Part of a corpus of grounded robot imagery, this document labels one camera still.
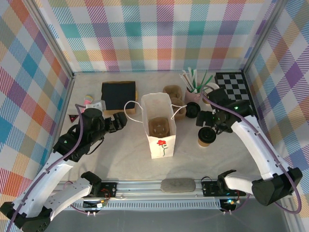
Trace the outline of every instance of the bag handle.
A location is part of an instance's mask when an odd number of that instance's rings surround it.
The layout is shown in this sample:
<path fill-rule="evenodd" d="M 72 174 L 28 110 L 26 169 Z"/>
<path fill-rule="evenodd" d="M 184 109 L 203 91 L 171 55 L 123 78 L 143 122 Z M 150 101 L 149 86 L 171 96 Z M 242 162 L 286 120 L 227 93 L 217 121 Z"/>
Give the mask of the bag handle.
<path fill-rule="evenodd" d="M 183 105 L 183 106 L 178 106 L 178 105 L 174 105 L 174 104 L 171 104 L 172 106 L 175 106 L 175 107 L 179 107 L 178 110 L 176 110 L 176 112 L 173 114 L 173 116 L 170 118 L 170 119 L 174 119 L 175 115 L 178 113 L 178 111 L 180 111 L 182 108 L 185 108 L 187 105 Z"/>
<path fill-rule="evenodd" d="M 140 107 L 141 109 L 143 109 L 137 101 L 128 101 L 128 102 L 125 104 L 125 108 L 124 108 L 125 115 L 126 115 L 129 119 L 131 119 L 132 121 L 143 123 L 143 122 L 138 121 L 138 120 L 135 120 L 135 119 L 129 117 L 129 115 L 127 115 L 127 113 L 126 113 L 126 105 L 128 105 L 130 102 L 136 103 L 137 105 L 139 105 L 139 107 Z"/>

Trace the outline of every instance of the black cup lid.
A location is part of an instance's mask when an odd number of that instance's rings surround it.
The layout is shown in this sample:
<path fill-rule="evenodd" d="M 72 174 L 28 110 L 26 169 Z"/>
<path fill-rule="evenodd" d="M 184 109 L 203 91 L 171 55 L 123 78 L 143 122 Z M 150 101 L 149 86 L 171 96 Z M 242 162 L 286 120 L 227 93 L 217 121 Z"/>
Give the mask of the black cup lid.
<path fill-rule="evenodd" d="M 210 127 L 203 127 L 198 131 L 198 138 L 206 144 L 211 144 L 215 141 L 216 132 Z"/>
<path fill-rule="evenodd" d="M 201 111 L 201 107 L 195 102 L 189 102 L 186 106 L 187 113 L 185 114 L 188 118 L 196 118 L 198 113 Z"/>

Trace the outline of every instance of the paper bag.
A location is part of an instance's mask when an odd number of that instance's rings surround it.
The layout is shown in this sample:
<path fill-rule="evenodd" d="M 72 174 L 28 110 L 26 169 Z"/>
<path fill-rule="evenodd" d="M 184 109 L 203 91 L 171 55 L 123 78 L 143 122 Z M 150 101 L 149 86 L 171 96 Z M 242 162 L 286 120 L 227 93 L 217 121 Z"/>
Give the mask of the paper bag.
<path fill-rule="evenodd" d="M 148 138 L 149 147 L 151 151 L 151 158 L 171 157 L 174 154 L 174 146 L 176 140 L 176 124 L 174 120 L 175 113 L 173 112 L 172 103 L 167 93 L 151 93 L 142 96 L 141 105 L 135 101 L 141 108 L 142 121 L 137 121 L 130 118 L 125 111 L 126 116 L 136 122 L 143 124 L 146 136 Z M 169 136 L 164 138 L 156 138 L 149 135 L 149 120 L 156 117 L 164 117 L 169 121 Z"/>

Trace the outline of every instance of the red triangle sign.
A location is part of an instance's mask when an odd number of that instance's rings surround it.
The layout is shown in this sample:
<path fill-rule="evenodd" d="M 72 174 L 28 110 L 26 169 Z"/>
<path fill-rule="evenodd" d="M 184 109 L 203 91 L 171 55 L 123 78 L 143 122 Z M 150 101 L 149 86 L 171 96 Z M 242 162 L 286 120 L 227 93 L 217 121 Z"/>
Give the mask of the red triangle sign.
<path fill-rule="evenodd" d="M 71 123 L 73 123 L 78 118 L 78 115 L 69 115 L 69 118 Z"/>

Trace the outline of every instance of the pink cup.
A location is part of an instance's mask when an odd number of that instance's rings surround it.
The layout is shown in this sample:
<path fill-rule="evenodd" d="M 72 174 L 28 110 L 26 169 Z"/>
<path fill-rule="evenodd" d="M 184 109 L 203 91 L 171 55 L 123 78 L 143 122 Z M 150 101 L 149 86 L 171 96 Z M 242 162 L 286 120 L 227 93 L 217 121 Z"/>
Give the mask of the pink cup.
<path fill-rule="evenodd" d="M 200 93 L 190 93 L 188 89 L 186 89 L 184 96 L 184 102 L 186 104 L 188 104 L 189 102 L 195 102 L 198 104 L 200 99 L 201 99 Z"/>

